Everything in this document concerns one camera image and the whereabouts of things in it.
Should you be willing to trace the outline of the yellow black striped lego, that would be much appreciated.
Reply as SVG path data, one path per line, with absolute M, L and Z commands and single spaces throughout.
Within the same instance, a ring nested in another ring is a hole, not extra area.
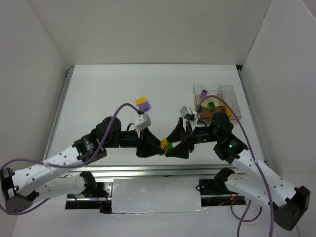
M 168 145 L 168 141 L 166 138 L 162 139 L 159 147 L 163 150 L 164 153 L 168 150 L 169 145 Z

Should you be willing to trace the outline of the brown lego brick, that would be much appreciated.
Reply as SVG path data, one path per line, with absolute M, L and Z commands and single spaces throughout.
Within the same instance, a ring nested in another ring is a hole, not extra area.
M 204 114 L 204 115 L 201 115 L 200 118 L 204 120 L 211 120 L 212 114 Z

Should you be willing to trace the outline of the green small lego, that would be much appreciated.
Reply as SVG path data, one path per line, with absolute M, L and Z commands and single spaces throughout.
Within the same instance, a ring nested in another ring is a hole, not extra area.
M 211 110 L 213 110 L 213 109 L 216 108 L 216 105 L 214 104 L 214 102 L 208 102 L 208 103 L 207 103 L 207 106 L 208 106 L 208 108 L 211 109 Z

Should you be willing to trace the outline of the yellow lego brick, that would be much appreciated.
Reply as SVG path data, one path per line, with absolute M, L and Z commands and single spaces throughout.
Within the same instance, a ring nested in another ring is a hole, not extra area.
M 233 116 L 233 113 L 232 113 L 232 111 L 227 107 L 227 106 L 225 106 L 225 109 L 226 109 L 226 114 L 227 114 L 227 116 Z

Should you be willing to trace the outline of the purple small lego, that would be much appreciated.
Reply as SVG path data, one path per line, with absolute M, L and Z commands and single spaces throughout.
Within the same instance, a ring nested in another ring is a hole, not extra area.
M 201 96 L 206 96 L 207 94 L 208 94 L 208 91 L 207 91 L 207 90 L 203 89 L 203 90 L 201 91 Z

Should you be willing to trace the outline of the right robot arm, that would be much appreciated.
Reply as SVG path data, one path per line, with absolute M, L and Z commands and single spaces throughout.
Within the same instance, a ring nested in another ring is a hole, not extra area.
M 251 155 L 245 143 L 233 135 L 233 124 L 227 115 L 215 113 L 208 126 L 192 127 L 192 121 L 179 118 L 167 137 L 177 146 L 165 153 L 166 157 L 188 159 L 195 144 L 216 142 L 215 154 L 220 160 L 239 169 L 253 181 L 249 182 L 229 168 L 222 169 L 215 178 L 228 191 L 239 193 L 263 208 L 273 210 L 274 221 L 287 231 L 293 230 L 309 207 L 311 192 L 296 187 L 276 174 Z

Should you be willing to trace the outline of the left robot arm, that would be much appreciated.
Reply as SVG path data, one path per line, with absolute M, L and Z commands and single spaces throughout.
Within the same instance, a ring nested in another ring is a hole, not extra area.
M 4 168 L 0 181 L 6 213 L 20 215 L 35 202 L 66 193 L 92 194 L 97 184 L 91 172 L 73 177 L 66 173 L 106 157 L 107 148 L 136 148 L 139 158 L 164 154 L 161 141 L 149 131 L 149 125 L 145 115 L 138 115 L 135 129 L 123 131 L 118 118 L 107 117 L 89 134 L 44 162 L 19 170 Z

